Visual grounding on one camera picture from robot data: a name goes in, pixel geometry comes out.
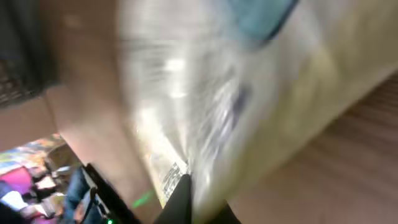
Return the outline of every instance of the blue jeans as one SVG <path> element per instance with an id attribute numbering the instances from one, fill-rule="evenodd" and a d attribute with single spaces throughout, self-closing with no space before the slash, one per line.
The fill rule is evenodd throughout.
<path id="1" fill-rule="evenodd" d="M 90 186 L 87 184 L 81 167 L 77 168 L 70 178 L 67 195 L 63 202 L 63 218 L 67 220 L 73 220 L 73 214 L 75 213 L 75 210 L 80 202 L 83 203 L 83 207 L 86 210 L 87 205 L 90 202 Z M 88 212 L 84 223 L 97 224 L 100 222 L 100 220 L 100 212 L 94 204 Z"/>

